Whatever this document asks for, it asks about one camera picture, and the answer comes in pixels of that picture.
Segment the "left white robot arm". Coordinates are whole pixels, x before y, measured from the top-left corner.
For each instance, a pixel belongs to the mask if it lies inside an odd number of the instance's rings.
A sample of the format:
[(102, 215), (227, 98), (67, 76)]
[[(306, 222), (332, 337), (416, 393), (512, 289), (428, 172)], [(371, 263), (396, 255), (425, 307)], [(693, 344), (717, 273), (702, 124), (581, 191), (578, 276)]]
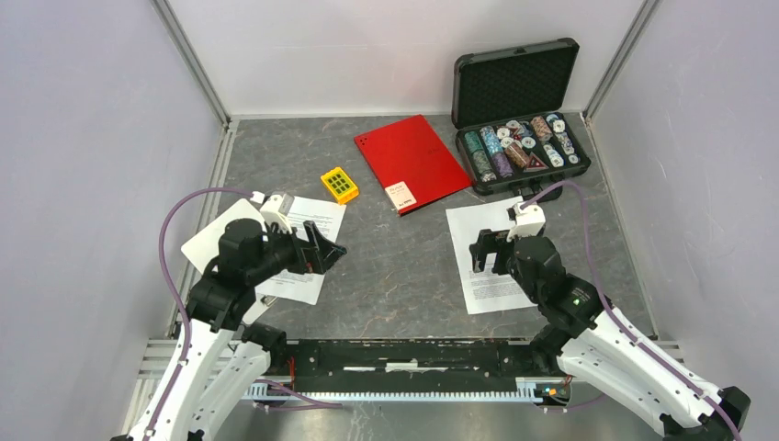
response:
[(253, 219), (229, 222), (218, 253), (194, 285), (183, 330), (161, 384), (126, 440), (210, 440), (260, 376), (288, 364), (286, 334), (261, 323), (251, 325), (231, 361), (211, 375), (216, 362), (255, 304), (255, 289), (283, 271), (322, 275), (346, 254), (312, 221), (307, 237)]

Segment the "red folder with black inside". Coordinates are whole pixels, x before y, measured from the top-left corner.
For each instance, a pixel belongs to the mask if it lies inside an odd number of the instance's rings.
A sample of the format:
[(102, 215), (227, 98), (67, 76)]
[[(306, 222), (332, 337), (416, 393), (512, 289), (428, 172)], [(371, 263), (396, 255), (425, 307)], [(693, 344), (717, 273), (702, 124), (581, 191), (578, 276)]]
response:
[(359, 134), (354, 142), (400, 216), (470, 186), (469, 175), (422, 115)]

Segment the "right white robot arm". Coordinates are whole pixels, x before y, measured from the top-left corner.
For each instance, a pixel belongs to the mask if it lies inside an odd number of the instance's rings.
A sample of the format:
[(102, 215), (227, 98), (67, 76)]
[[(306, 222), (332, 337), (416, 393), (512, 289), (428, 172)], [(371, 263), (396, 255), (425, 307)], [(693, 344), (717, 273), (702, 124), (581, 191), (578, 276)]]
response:
[(469, 251), (481, 272), (488, 255), (509, 275), (547, 326), (531, 343), (533, 368), (583, 379), (629, 409), (665, 440), (738, 440), (749, 396), (696, 375), (630, 324), (596, 286), (567, 272), (543, 235), (480, 231)]

